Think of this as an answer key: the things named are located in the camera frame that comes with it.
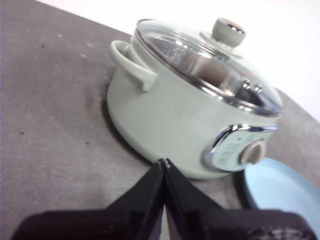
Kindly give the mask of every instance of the electric hot pot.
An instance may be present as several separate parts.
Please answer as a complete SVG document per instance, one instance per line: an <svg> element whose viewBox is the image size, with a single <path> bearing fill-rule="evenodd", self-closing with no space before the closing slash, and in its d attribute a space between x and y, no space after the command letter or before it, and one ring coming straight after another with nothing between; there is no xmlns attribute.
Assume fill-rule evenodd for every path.
<svg viewBox="0 0 320 240"><path fill-rule="evenodd" d="M124 139L151 162L169 158L189 178L258 163L283 102L238 46L246 32L219 18L212 33L142 19L130 43L113 41L107 93Z"/></svg>

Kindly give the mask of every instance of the lid rim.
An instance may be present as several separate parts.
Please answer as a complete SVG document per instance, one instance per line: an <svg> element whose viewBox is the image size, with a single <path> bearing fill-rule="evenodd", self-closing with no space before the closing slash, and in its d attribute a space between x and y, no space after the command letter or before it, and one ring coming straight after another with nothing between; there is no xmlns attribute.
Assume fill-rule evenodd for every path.
<svg viewBox="0 0 320 240"><path fill-rule="evenodd" d="M182 69L178 69L176 66L172 66L165 58L163 58L156 50L157 49L152 42L146 42L144 38L142 37L143 32L139 31L138 25L142 21L150 21L153 19L140 19L137 22L136 25L136 30L134 32L134 36L136 36L137 40L139 43L147 50L148 53L150 53L153 57L155 57L156 60L158 60L161 64L163 64L166 68L168 68L171 72L174 74L177 74L179 77L183 78L185 81L188 83L192 84L196 88L202 90L203 92L218 98L218 100L223 101L233 107L236 107L240 110L246 111L248 113L253 113L256 115L264 116L264 117L270 117L270 118L276 118L279 117L283 111L284 111L284 106L277 106L278 110L270 110L270 109L265 109L261 106L252 104L250 102L244 101L242 99L239 99L234 96L229 96L227 95L223 90L211 85L210 83L202 80L199 77L196 77L194 75L189 75L186 73L186 71Z"/></svg>

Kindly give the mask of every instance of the gray surface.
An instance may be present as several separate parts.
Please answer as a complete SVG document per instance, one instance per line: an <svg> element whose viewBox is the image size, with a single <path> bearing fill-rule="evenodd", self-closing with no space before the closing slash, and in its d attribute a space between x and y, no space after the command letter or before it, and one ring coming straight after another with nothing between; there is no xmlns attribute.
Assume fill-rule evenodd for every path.
<svg viewBox="0 0 320 240"><path fill-rule="evenodd" d="M103 100L116 67L109 44L130 36L31 0L3 0L1 8L1 239L8 240L31 214L106 207L150 164L119 136ZM320 125L282 96L287 108L267 156L319 189ZM193 183L223 207L240 207L231 176ZM161 239L169 239L166 224Z"/></svg>

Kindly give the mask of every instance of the control panel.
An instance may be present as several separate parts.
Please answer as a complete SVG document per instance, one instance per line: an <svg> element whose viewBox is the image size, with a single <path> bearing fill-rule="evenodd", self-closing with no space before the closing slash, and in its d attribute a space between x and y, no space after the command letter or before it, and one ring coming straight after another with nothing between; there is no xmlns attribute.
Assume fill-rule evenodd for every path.
<svg viewBox="0 0 320 240"><path fill-rule="evenodd" d="M234 124L222 131L205 150L204 164L223 172L237 172L257 164L266 153L266 141L274 126Z"/></svg>

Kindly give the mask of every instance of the white background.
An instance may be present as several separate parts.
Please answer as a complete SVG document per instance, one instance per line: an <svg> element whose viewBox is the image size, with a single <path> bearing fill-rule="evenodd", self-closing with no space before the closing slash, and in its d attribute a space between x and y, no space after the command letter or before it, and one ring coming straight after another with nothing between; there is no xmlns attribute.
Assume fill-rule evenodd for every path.
<svg viewBox="0 0 320 240"><path fill-rule="evenodd" d="M242 26L238 47L276 88L320 122L319 0L41 0L132 34L150 18L210 32L216 18Z"/></svg>

